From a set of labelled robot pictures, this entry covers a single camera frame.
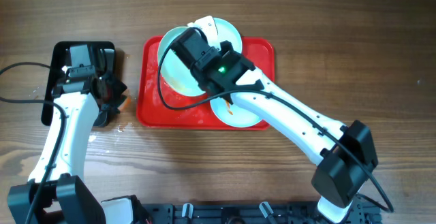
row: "red tray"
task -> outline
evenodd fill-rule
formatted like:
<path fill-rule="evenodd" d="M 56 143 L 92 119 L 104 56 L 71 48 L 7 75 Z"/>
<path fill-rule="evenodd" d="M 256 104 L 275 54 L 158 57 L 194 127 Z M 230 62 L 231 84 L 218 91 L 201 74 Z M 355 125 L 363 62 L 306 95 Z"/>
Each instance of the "red tray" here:
<path fill-rule="evenodd" d="M 205 103 L 188 110 L 169 110 L 162 104 L 157 94 L 157 49 L 162 36 L 149 39 L 144 45 L 142 71 L 136 116 L 147 127 L 177 129 L 225 129 L 225 130 L 265 130 L 269 124 L 265 121 L 248 127 L 235 128 L 221 122 L 213 113 L 211 105 Z M 243 55 L 259 67 L 272 81 L 274 73 L 274 50 L 265 39 L 243 37 Z M 171 106 L 186 106 L 207 97 L 186 97 L 173 91 L 161 77 L 161 90 L 165 101 Z"/>

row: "wooden surface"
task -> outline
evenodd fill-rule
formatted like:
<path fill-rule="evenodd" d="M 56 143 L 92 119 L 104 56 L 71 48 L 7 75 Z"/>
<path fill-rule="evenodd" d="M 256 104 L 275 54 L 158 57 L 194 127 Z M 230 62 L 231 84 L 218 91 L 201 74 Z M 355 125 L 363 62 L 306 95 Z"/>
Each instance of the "wooden surface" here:
<path fill-rule="evenodd" d="M 0 0 L 0 67 L 50 63 L 62 40 L 109 40 L 125 53 L 123 81 L 138 96 L 142 47 L 206 15 L 275 47 L 277 84 L 315 110 L 373 132 L 375 176 L 396 214 L 436 221 L 436 0 Z M 1 96 L 42 99 L 48 72 L 19 67 Z M 0 103 L 0 223 L 6 196 L 26 182 L 48 128 L 39 105 Z M 318 200 L 314 165 L 274 129 L 148 129 L 136 105 L 93 129 L 84 180 L 98 200 L 142 203 Z M 371 184 L 363 192 L 380 200 Z"/>

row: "cable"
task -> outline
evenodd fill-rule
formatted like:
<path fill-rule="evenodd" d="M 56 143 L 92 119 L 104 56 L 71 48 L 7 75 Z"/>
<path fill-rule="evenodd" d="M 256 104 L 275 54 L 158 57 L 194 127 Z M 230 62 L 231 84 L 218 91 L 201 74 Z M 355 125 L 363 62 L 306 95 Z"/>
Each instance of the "cable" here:
<path fill-rule="evenodd" d="M 338 141 L 338 139 L 336 139 L 330 132 L 328 132 L 325 128 L 323 128 L 321 125 L 319 125 L 317 122 L 315 122 L 311 117 L 307 116 L 304 112 L 302 112 L 301 110 L 296 108 L 294 105 L 290 104 L 289 102 L 285 101 L 284 99 L 282 99 L 280 97 L 277 97 L 277 96 L 273 95 L 272 93 L 268 93 L 266 91 L 252 91 L 252 90 L 225 91 L 225 92 L 213 95 L 211 97 L 208 97 L 208 98 L 206 98 L 206 99 L 204 99 L 202 101 L 199 101 L 199 102 L 196 102 L 196 103 L 193 103 L 191 105 L 184 106 L 184 107 L 176 108 L 176 107 L 172 107 L 172 106 L 168 105 L 165 102 L 165 100 L 164 100 L 164 96 L 162 95 L 161 86 L 160 86 L 160 75 L 161 75 L 162 63 L 164 63 L 164 59 L 165 59 L 168 51 L 170 50 L 171 44 L 163 52 L 163 55 L 162 55 L 162 57 L 160 59 L 160 62 L 159 62 L 159 66 L 157 68 L 157 93 L 159 94 L 159 97 L 160 97 L 160 99 L 162 101 L 162 104 L 166 108 L 171 109 L 171 110 L 186 110 L 186 109 L 190 109 L 190 108 L 194 108 L 196 106 L 202 105 L 202 104 L 204 104 L 204 103 L 206 103 L 206 102 L 208 102 L 208 101 L 210 101 L 212 99 L 215 99 L 215 98 L 218 98 L 218 97 L 223 97 L 224 95 L 229 95 L 229 94 L 232 94 L 232 93 L 239 93 L 239 92 L 257 93 L 257 94 L 265 95 L 268 98 L 274 99 L 274 100 L 282 103 L 283 105 L 289 107 L 294 112 L 296 112 L 298 115 L 303 117 L 305 120 L 307 120 L 309 123 L 311 123 L 315 128 L 319 129 L 319 131 L 321 131 L 321 133 L 323 133 L 325 136 L 327 136 L 329 139 L 331 139 L 345 153 L 347 153 L 347 155 L 349 157 L 351 157 L 359 165 L 360 168 L 362 168 L 363 172 L 368 176 L 368 178 L 374 184 L 374 187 L 377 189 L 377 191 L 381 195 L 381 198 L 383 198 L 383 200 L 385 201 L 385 203 L 386 203 L 386 205 L 388 207 L 382 206 L 381 204 L 377 203 L 375 200 L 373 200 L 370 197 L 367 197 L 367 196 L 365 196 L 365 195 L 363 195 L 361 193 L 359 193 L 360 197 L 363 197 L 364 199 L 368 200 L 369 202 L 375 204 L 377 207 L 381 208 L 385 212 L 389 212 L 389 213 L 393 213 L 394 212 L 394 206 L 392 206 L 392 203 L 390 202 L 389 197 L 383 191 L 382 186 L 380 186 L 380 184 L 375 179 L 374 175 L 372 175 L 372 173 L 370 171 L 368 171 L 368 169 L 365 168 L 365 166 L 360 162 L 360 160 L 356 156 L 354 156 L 354 154 L 352 152 L 350 152 L 342 143 L 340 143 L 340 141 Z"/>
<path fill-rule="evenodd" d="M 46 68 L 48 68 L 48 69 L 50 69 L 52 71 L 59 71 L 59 70 L 55 70 L 55 69 L 51 68 L 49 65 L 45 65 L 45 64 L 42 64 L 42 63 L 22 62 L 22 63 L 15 63 L 15 64 L 12 64 L 12 65 L 9 65 L 9 66 L 3 68 L 2 70 L 0 70 L 0 75 L 3 74 L 5 71 L 13 68 L 13 67 L 17 67 L 17 66 L 20 66 L 20 65 L 37 65 L 37 66 L 40 66 L 40 67 L 46 67 Z M 25 223 L 29 224 L 31 219 L 32 219 L 32 216 L 33 216 L 33 213 L 35 211 L 35 208 L 37 206 L 38 199 L 41 196 L 42 189 L 43 189 L 43 187 L 44 187 L 44 185 L 45 185 L 45 183 L 47 181 L 47 178 L 50 175 L 50 173 L 52 171 L 52 168 L 55 167 L 54 166 L 54 162 L 55 162 L 55 159 L 56 159 L 56 155 L 57 155 L 57 153 L 59 151 L 59 147 L 60 147 L 60 145 L 62 143 L 62 137 L 63 137 L 63 133 L 64 133 L 65 127 L 66 127 L 66 117 L 67 116 L 66 116 L 65 111 L 63 110 L 63 108 L 60 105 L 58 105 L 58 104 L 56 104 L 54 102 L 51 102 L 51 101 L 6 99 L 6 98 L 3 98 L 3 97 L 0 97 L 0 101 L 4 101 L 4 102 L 8 102 L 8 103 L 42 103 L 42 104 L 46 104 L 46 105 L 53 106 L 53 107 L 57 108 L 60 111 L 60 113 L 61 113 L 61 128 L 59 129 L 59 134 L 57 136 L 56 143 L 54 144 L 52 154 L 50 156 L 50 159 L 48 160 L 48 165 L 46 166 L 46 171 L 44 172 L 44 175 L 42 176 L 40 185 L 37 188 L 35 196 L 33 197 L 33 200 L 32 200 L 32 204 L 30 205 L 29 212 L 27 213 L 27 218 L 26 218 L 26 222 Z"/>

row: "green light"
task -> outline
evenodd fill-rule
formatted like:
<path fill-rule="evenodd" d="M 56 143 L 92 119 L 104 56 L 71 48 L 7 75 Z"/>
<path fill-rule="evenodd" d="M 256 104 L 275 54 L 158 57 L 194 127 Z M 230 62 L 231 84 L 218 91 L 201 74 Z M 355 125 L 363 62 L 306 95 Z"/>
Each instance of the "green light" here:
<path fill-rule="evenodd" d="M 225 67 L 220 67 L 219 69 L 218 69 L 218 71 L 220 72 L 220 73 L 225 73 Z"/>

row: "wooden table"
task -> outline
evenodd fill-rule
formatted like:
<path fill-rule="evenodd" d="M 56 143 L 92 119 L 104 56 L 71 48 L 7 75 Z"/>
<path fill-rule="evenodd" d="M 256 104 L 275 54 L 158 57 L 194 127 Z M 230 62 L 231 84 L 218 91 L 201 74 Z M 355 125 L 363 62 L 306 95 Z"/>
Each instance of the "wooden table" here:
<path fill-rule="evenodd" d="M 0 67 L 50 63 L 62 40 L 108 40 L 125 53 L 138 96 L 142 47 L 206 15 L 275 47 L 277 84 L 327 116 L 373 132 L 375 176 L 396 208 L 386 223 L 436 221 L 436 0 L 0 0 Z M 19 67 L 1 96 L 43 99 L 48 72 Z M 39 105 L 0 103 L 0 222 L 9 188 L 26 182 L 48 128 Z M 318 200 L 314 165 L 267 131 L 149 129 L 136 104 L 91 132 L 84 180 L 98 200 L 142 203 Z M 371 184 L 363 192 L 377 195 Z"/>

